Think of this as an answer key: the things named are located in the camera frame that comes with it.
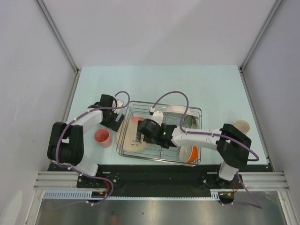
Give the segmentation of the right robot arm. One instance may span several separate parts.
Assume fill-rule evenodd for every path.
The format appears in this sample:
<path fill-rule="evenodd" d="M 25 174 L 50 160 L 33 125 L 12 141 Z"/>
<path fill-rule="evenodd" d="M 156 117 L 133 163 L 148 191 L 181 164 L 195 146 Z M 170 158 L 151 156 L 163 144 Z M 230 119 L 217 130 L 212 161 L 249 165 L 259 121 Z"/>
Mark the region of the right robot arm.
<path fill-rule="evenodd" d="M 181 128 L 176 125 L 159 125 L 151 119 L 138 122 L 137 140 L 154 143 L 165 149 L 170 147 L 200 147 L 217 151 L 223 159 L 216 182 L 221 188 L 233 183 L 239 169 L 250 161 L 251 139 L 231 124 L 216 130 Z"/>

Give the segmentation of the green ceramic bowl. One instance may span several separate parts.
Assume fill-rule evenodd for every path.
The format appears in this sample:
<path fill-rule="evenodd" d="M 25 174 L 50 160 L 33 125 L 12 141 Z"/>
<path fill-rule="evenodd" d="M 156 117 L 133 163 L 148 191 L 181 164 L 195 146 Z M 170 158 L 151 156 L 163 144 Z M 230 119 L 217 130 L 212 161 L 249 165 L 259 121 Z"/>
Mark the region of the green ceramic bowl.
<path fill-rule="evenodd" d="M 186 118 L 184 119 L 184 121 L 182 123 L 182 127 L 183 128 L 191 128 L 191 129 L 199 128 L 196 118 L 191 115 L 186 116 Z"/>

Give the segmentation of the orange and white bowl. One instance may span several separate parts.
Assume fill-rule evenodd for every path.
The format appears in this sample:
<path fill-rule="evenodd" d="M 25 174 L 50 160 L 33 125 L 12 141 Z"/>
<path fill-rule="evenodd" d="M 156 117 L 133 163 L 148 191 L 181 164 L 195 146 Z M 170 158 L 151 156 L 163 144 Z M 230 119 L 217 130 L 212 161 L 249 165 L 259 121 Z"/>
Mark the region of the orange and white bowl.
<path fill-rule="evenodd" d="M 179 151 L 179 160 L 183 163 L 192 163 L 199 156 L 199 149 L 196 146 L 182 146 Z"/>

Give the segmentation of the white deep plate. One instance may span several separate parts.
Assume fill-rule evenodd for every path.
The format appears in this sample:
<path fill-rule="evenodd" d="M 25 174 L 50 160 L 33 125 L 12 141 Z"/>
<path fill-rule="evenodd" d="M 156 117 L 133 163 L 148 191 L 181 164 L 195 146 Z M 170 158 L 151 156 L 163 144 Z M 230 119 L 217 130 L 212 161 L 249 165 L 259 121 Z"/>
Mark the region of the white deep plate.
<path fill-rule="evenodd" d="M 187 109 L 187 112 L 185 112 L 186 107 L 185 106 L 179 106 L 179 105 L 169 105 L 167 106 L 163 113 L 165 115 L 173 115 L 173 116 L 194 116 L 194 113 L 191 111 L 190 108 Z"/>

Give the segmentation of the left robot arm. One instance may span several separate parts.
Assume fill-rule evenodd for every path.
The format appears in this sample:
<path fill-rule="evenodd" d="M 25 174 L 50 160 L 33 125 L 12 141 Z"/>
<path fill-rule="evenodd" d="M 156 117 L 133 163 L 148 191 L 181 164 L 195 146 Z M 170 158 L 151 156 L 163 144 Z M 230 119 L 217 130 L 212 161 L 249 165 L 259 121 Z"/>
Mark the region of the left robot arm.
<path fill-rule="evenodd" d="M 87 182 L 97 188 L 104 178 L 98 173 L 98 164 L 84 154 L 84 134 L 100 124 L 112 131 L 118 131 L 127 105 L 116 96 L 101 95 L 99 101 L 88 106 L 87 111 L 70 122 L 55 122 L 52 126 L 47 157 L 61 167 L 74 168 L 87 175 Z"/>

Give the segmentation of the cream and pink plate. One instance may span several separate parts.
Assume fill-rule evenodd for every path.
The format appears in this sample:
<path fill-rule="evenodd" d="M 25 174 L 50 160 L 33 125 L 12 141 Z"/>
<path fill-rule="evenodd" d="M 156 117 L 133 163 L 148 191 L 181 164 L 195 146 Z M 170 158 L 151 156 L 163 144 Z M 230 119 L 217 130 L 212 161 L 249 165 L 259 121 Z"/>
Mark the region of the cream and pink plate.
<path fill-rule="evenodd" d="M 141 152 L 150 146 L 149 143 L 137 141 L 136 139 L 138 122 L 143 120 L 145 120 L 145 118 L 138 116 L 123 120 L 116 133 L 118 148 L 126 152 L 135 153 Z"/>

